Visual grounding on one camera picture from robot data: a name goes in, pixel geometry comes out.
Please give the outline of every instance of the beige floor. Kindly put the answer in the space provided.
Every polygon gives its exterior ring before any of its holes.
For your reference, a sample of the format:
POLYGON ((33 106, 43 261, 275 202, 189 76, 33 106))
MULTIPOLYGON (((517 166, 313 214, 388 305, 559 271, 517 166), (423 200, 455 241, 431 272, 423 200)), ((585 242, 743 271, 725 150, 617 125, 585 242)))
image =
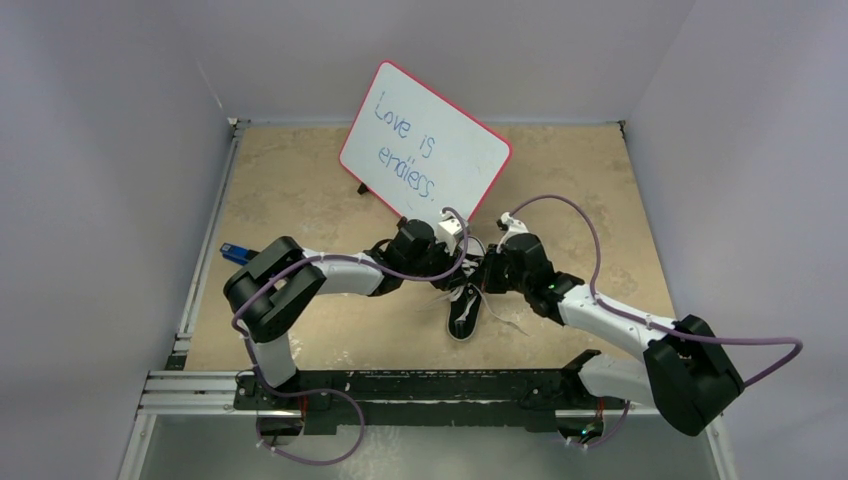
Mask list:
MULTIPOLYGON (((657 314, 671 302, 651 232, 617 125, 496 128, 513 158, 472 221, 484 242, 497 241, 494 221, 522 200, 559 193, 581 204, 596 222, 604 253, 599 289, 657 314)), ((354 253, 393 236, 397 217, 338 164, 346 128, 250 128, 229 187, 216 245, 261 250, 293 236, 319 251, 354 253)), ((593 247, 580 217, 545 200, 519 215, 539 235, 557 269, 588 279, 593 247)), ((248 366, 230 329, 221 293, 238 267, 216 256, 210 266, 186 368, 248 366)), ((305 369, 560 367, 586 348, 622 354, 591 335, 535 316, 517 294, 490 296, 507 323, 482 313, 468 342, 445 333, 448 304, 420 307, 441 292, 407 282, 380 298, 316 298, 291 331, 292 352, 305 369)))

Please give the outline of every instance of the small whiteboard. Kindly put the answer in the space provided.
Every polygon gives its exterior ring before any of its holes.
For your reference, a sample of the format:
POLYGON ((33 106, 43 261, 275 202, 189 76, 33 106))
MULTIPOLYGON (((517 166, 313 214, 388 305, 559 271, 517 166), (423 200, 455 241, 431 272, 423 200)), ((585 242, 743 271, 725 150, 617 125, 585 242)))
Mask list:
POLYGON ((500 135, 385 61, 339 161, 396 213, 435 226, 443 207, 471 219, 511 154, 500 135))

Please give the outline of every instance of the purple cable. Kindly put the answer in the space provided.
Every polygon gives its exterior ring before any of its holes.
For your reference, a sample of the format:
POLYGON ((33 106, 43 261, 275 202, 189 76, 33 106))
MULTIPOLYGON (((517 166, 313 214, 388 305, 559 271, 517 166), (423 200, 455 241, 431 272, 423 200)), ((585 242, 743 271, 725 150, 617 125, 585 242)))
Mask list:
POLYGON ((444 273, 440 273, 440 274, 434 275, 432 277, 414 277, 414 276, 411 276, 411 275, 406 275, 404 273, 396 272, 396 271, 394 271, 390 268, 386 268, 382 265, 378 265, 378 264, 376 264, 376 263, 374 263, 370 260, 362 260, 359 257, 354 257, 354 256, 351 256, 351 255, 341 255, 341 254, 314 255, 314 256, 311 256, 311 257, 306 257, 302 260, 298 260, 297 262, 290 265, 288 268, 283 269, 282 272, 274 275, 270 280, 268 280, 268 282, 265 285, 262 286, 262 288, 257 290, 256 293, 254 293, 253 296, 251 296, 249 299, 247 299, 247 301, 244 302, 244 304, 236 311, 236 313, 233 315, 233 319, 230 322, 230 325, 237 332, 239 332, 241 334, 241 336, 244 338, 244 346, 247 349, 247 356, 250 357, 250 363, 253 367, 253 375, 256 377, 259 384, 262 385, 265 388, 265 390, 267 390, 272 395, 274 395, 276 397, 280 397, 280 398, 302 397, 302 396, 305 396, 305 395, 314 395, 316 393, 327 393, 327 394, 330 394, 330 395, 336 395, 336 396, 341 397, 341 398, 347 400, 348 402, 350 402, 350 404, 353 405, 354 410, 356 410, 356 415, 359 417, 359 435, 356 438, 356 442, 354 442, 354 444, 350 448, 350 450, 348 450, 347 452, 345 452, 341 456, 330 459, 330 460, 311 460, 311 459, 303 458, 303 457, 288 453, 284 450, 278 449, 277 447, 269 444, 268 442, 266 442, 262 438, 261 431, 259 429, 259 424, 257 422, 256 434, 257 434, 257 436, 259 437, 259 440, 260 440, 259 445, 261 445, 262 447, 265 447, 268 451, 270 451, 272 453, 275 453, 275 454, 280 455, 282 457, 288 458, 289 460, 294 460, 295 462, 302 463, 304 465, 313 465, 313 466, 333 465, 335 463, 339 463, 339 462, 347 459, 348 457, 353 455, 353 452, 355 452, 357 448, 359 448, 359 445, 362 443, 362 439, 365 437, 365 415, 362 412, 362 408, 359 406, 359 404, 356 403, 356 400, 354 400, 350 395, 348 395, 348 394, 346 394, 346 393, 344 393, 340 390, 334 390, 334 389, 331 389, 331 388, 316 388, 316 389, 313 389, 313 390, 305 390, 305 391, 302 391, 302 392, 284 393, 284 392, 279 392, 276 389, 274 389, 268 383, 268 381, 265 379, 265 376, 262 375, 262 371, 259 369, 259 364, 256 361, 256 354, 253 351, 253 346, 250 344, 250 333, 246 329, 242 328, 241 325, 238 324, 239 320, 241 320, 241 317, 244 315, 244 312, 246 312, 247 309, 250 308, 250 306, 253 305, 253 303, 256 302, 257 299, 259 299, 259 297, 261 297, 268 290, 270 290, 274 286, 275 283, 279 282, 280 280, 282 280, 283 278, 288 276, 290 273, 296 271, 297 269, 303 267, 304 265, 307 265, 307 264, 312 263, 312 262, 320 262, 320 261, 324 261, 324 260, 342 260, 342 261, 346 261, 346 262, 361 263, 362 265, 367 265, 371 268, 375 268, 377 270, 380 270, 381 272, 383 272, 387 275, 392 275, 394 277, 402 278, 404 280, 417 281, 417 282, 435 282, 436 280, 441 280, 443 278, 449 277, 460 266, 462 266, 462 261, 465 260, 465 252, 468 251, 468 228, 467 228, 467 225, 465 223, 465 220, 459 215, 459 212, 457 212, 453 208, 445 207, 444 209, 442 209, 442 211, 443 212, 447 211, 447 212, 450 212, 451 214, 453 214, 453 216, 459 221, 459 225, 460 225, 460 228, 462 228, 462 234, 463 234, 462 252, 460 252, 460 255, 457 258, 456 263, 454 263, 453 266, 448 271, 446 271, 444 273))
POLYGON ((588 450, 590 448, 600 447, 601 445, 606 443, 610 438, 612 438, 612 436, 615 435, 615 432, 617 432, 618 429, 621 428, 622 425, 624 425, 624 419, 627 418, 627 412, 629 412, 629 411, 630 411, 630 400, 626 400, 624 402, 624 410, 621 412, 621 416, 618 417, 618 420, 615 421, 615 425, 612 426, 609 433, 602 436, 601 438, 599 438, 595 442, 586 444, 586 449, 588 450))
MULTIPOLYGON (((597 290, 595 288, 595 283, 598 280, 598 275, 601 273, 601 241, 598 238, 598 232, 595 230, 595 225, 592 223, 592 220, 586 214, 586 212, 580 208, 579 205, 572 202, 571 200, 561 196, 554 194, 547 195, 539 195, 537 197, 533 197, 530 200, 522 203, 517 206, 512 212, 512 215, 518 213, 519 210, 526 207, 527 205, 536 202, 538 200, 542 200, 545 198, 553 198, 559 200, 561 202, 565 202, 570 205, 574 210, 583 217, 583 220, 586 221, 586 225, 588 225, 589 230, 592 232, 592 240, 595 242, 595 269, 592 271, 592 278, 589 280, 589 291, 592 293, 592 296, 595 297, 598 305, 600 305, 604 310, 618 315, 620 317, 626 318, 628 320, 632 320, 636 323, 639 323, 644 326, 648 326, 647 320, 638 315, 633 315, 632 313, 625 312, 619 310, 608 303, 604 302, 601 298, 598 298, 597 290)), ((683 340, 689 340, 692 342, 700 342, 700 343, 711 343, 716 345, 754 345, 754 346, 762 346, 762 345, 793 345, 792 351, 781 357, 778 361, 774 362, 771 366, 763 370, 762 372, 754 375, 753 377, 745 380, 745 387, 750 387, 755 383, 759 382, 763 378, 771 375, 780 367, 789 363, 793 358, 797 357, 799 353, 801 353, 801 349, 804 348, 804 343, 801 340, 794 337, 773 337, 773 338, 727 338, 727 337, 705 337, 702 335, 692 335, 689 333, 678 332, 677 330, 668 328, 663 325, 658 325, 656 323, 651 323, 650 328, 657 329, 667 335, 672 335, 677 338, 681 338, 683 340)))

